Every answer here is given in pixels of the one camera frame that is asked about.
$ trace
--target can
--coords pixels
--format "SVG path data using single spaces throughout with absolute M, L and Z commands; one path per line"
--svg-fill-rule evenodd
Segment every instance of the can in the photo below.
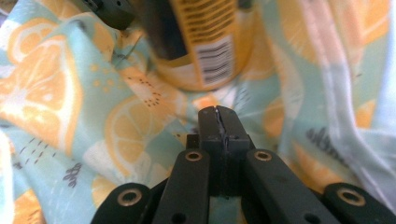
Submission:
M 210 91 L 247 62 L 252 0 L 130 0 L 147 33 L 158 74 L 188 91 Z

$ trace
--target screw hole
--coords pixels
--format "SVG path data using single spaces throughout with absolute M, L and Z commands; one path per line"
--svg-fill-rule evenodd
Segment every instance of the screw hole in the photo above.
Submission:
M 304 218 L 307 222 L 312 223 L 312 224 L 320 223 L 320 219 L 317 216 L 315 216 L 314 214 L 307 213 L 307 214 L 305 214 Z
M 187 153 L 186 159 L 188 161 L 199 161 L 202 158 L 202 154 L 196 151 Z
M 181 224 L 181 223 L 185 223 L 186 220 L 187 220 L 186 215 L 182 213 L 176 213 L 172 215 L 172 223 Z
M 254 157 L 259 161 L 270 161 L 272 159 L 271 154 L 263 151 L 258 151 L 254 153 Z
M 364 197 L 353 189 L 339 189 L 337 195 L 341 200 L 351 205 L 364 206 L 366 204 Z
M 118 203 L 122 206 L 131 206 L 142 199 L 142 193 L 139 189 L 126 189 L 118 197 Z

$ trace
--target barcode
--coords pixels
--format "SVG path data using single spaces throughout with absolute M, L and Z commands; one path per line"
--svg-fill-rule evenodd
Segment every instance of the barcode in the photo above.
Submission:
M 195 47 L 204 85 L 215 84 L 233 75 L 233 41 L 226 36 L 213 44 Z

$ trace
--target dark object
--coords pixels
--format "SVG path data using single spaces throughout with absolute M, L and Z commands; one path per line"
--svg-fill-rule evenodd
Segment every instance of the dark object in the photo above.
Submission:
M 134 0 L 136 17 L 160 59 L 168 61 L 187 55 L 186 46 L 168 0 Z
M 347 183 L 327 186 L 322 201 L 343 223 L 396 223 L 387 207 L 366 191 Z
M 330 185 L 323 195 L 308 189 L 274 152 L 255 149 L 231 109 L 208 107 L 198 117 L 199 134 L 188 135 L 187 150 L 167 182 L 151 190 L 118 187 L 92 223 L 207 223 L 209 195 L 241 196 L 249 224 L 396 223 L 363 189 L 344 183 Z M 140 200 L 126 198 L 134 203 L 120 205 L 122 193 L 136 188 Z
M 152 223 L 207 223 L 209 156 L 200 149 L 178 154 Z
M 238 0 L 238 7 L 241 9 L 250 9 L 253 6 L 253 0 Z
M 82 0 L 105 24 L 125 30 L 134 19 L 128 0 Z

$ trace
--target fabric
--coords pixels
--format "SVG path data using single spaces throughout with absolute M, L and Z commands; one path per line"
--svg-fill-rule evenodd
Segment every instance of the fabric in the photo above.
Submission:
M 2 0 L 0 1 L 0 27 L 6 20 L 9 11 L 14 8 L 17 0 Z
M 0 219 L 89 223 L 116 186 L 168 177 L 210 105 L 308 187 L 352 183 L 396 212 L 392 2 L 255 4 L 241 74 L 192 92 L 156 75 L 137 21 L 118 31 L 82 1 L 18 1 L 0 28 Z M 239 199 L 212 198 L 209 222 L 243 223 Z

